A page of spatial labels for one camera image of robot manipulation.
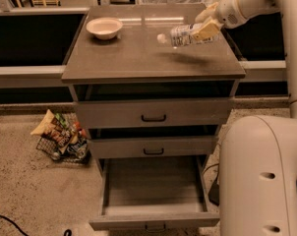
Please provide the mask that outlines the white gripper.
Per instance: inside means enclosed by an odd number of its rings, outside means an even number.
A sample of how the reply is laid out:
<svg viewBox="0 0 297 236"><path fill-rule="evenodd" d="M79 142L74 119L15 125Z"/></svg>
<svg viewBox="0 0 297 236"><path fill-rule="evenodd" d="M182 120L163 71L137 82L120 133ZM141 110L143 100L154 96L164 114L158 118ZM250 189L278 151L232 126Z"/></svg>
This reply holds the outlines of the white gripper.
<svg viewBox="0 0 297 236"><path fill-rule="evenodd" d="M195 22L191 36L196 41L204 41L216 36L222 25L227 29L235 29L246 24L248 19L241 12L238 0L220 0L200 12Z"/></svg>

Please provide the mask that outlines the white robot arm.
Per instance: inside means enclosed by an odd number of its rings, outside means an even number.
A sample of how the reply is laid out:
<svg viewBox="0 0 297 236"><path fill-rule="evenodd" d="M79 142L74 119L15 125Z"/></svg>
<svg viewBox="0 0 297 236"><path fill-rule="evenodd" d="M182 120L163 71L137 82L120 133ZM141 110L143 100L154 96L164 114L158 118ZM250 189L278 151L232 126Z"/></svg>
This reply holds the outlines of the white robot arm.
<svg viewBox="0 0 297 236"><path fill-rule="evenodd" d="M297 236L297 0L220 0L195 18L228 29L281 16L290 116L247 116L222 139L220 236Z"/></svg>

